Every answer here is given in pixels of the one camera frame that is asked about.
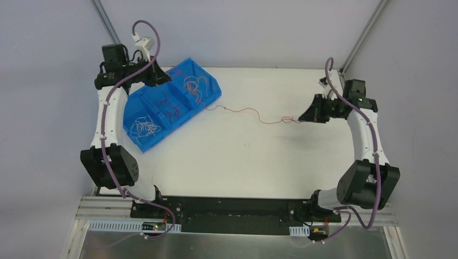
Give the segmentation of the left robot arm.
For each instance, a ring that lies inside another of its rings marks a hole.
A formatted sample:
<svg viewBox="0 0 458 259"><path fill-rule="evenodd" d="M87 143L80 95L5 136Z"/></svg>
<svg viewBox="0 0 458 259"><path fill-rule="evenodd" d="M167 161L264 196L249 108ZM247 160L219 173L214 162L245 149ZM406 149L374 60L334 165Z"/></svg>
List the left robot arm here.
<svg viewBox="0 0 458 259"><path fill-rule="evenodd" d="M80 160L97 187L116 189L121 196L130 196L144 203L144 211L151 218L163 215L165 204L157 199L157 187L140 179L137 160L122 144L124 111L132 84L144 83L155 87L171 78L150 54L149 46L138 46L140 54L131 59L123 44L102 47L104 60L95 78L98 96L98 115L90 147L82 150Z"/></svg>

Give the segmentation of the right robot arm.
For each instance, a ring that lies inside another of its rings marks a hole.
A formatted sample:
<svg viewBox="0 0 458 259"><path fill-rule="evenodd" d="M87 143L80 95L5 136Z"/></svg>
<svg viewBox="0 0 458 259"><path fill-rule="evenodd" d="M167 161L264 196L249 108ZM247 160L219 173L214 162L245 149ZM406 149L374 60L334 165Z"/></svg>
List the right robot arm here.
<svg viewBox="0 0 458 259"><path fill-rule="evenodd" d="M363 80L346 81L342 98L335 99L326 78L321 78L319 84L324 91L314 96L299 120L324 124L332 118L345 119L352 134L354 162L335 188L312 194L307 216L320 221L336 207L372 209L375 203L382 210L400 179L400 170L390 164L383 151L377 103L367 98Z"/></svg>

